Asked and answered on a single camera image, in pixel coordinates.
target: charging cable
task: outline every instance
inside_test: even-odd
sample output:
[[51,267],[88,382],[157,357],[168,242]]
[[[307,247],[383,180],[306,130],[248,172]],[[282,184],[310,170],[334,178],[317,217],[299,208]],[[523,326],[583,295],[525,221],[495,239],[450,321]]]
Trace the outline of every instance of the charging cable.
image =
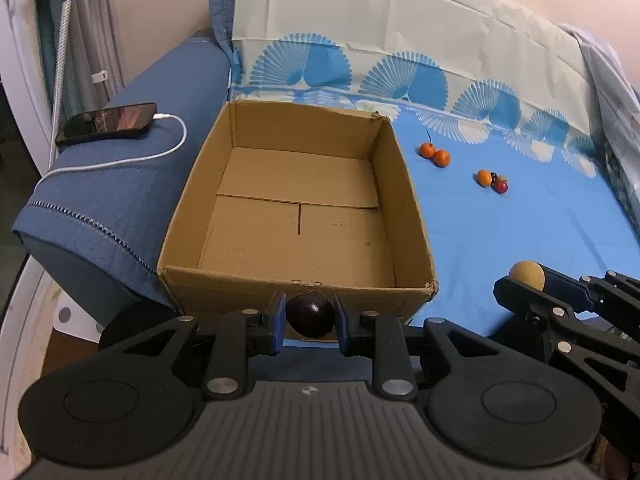
[[160,158],[162,156],[167,156],[173,153],[175,150],[180,148],[184,141],[187,139],[187,125],[184,124],[184,121],[178,117],[177,115],[172,114],[154,114],[154,120],[156,119],[175,119],[182,126],[182,139],[178,144],[172,147],[169,150],[166,150],[162,153],[156,153],[155,155],[146,155],[146,156],[137,156],[135,158],[124,158],[122,160],[114,160],[113,162],[102,162],[101,164],[91,164],[89,166],[71,166],[70,168],[57,168],[52,171],[48,171],[44,176],[40,179],[40,181],[36,184],[36,187],[46,178],[53,176],[55,174],[60,173],[71,173],[74,171],[91,171],[91,170],[103,170],[104,168],[113,168],[114,166],[121,166],[123,164],[131,164],[133,162],[145,162],[147,160],[154,160],[155,158]]
[[60,114],[62,111],[62,91],[65,83],[65,59],[66,44],[69,35],[69,20],[71,17],[71,0],[62,0],[62,10],[60,11],[60,31],[58,33],[58,49],[56,52],[56,79],[53,85],[53,111],[51,115],[51,142],[49,145],[49,165],[50,170],[56,160],[55,137],[60,127]]

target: cork ball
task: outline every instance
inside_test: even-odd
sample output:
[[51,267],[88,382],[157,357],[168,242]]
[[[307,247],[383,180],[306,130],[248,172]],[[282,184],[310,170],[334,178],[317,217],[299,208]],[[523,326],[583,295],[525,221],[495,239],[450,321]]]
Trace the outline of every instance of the cork ball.
[[511,267],[509,277],[536,290],[542,291],[545,288],[545,271],[542,270],[540,264],[531,260],[522,260]]

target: orange fruit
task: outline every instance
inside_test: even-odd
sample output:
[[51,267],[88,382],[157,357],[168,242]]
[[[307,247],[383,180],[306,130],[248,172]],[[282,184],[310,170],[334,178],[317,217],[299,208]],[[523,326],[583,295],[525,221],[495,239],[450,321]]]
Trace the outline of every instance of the orange fruit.
[[436,154],[433,155],[433,161],[436,163],[436,166],[446,168],[451,162],[451,155],[447,150],[438,150]]
[[430,142],[424,142],[420,146],[420,154],[424,158],[431,158],[433,155],[435,155],[435,153],[436,153],[436,147]]
[[476,182],[482,187],[491,185],[491,173],[487,170],[480,170],[476,174]]

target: phone screen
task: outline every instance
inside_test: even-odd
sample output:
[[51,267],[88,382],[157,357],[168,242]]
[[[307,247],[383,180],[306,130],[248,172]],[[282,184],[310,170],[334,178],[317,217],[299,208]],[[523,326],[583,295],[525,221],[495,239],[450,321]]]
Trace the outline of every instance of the phone screen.
[[149,126],[156,110],[155,103],[144,103],[78,114],[66,122],[56,142],[74,144],[138,134]]

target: red cherry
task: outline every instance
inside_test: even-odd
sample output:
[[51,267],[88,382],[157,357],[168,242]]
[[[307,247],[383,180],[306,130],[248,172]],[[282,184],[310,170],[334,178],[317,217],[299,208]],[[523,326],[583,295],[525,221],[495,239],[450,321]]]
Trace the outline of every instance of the red cherry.
[[494,191],[499,194],[506,193],[509,189],[505,180],[496,180],[494,183]]

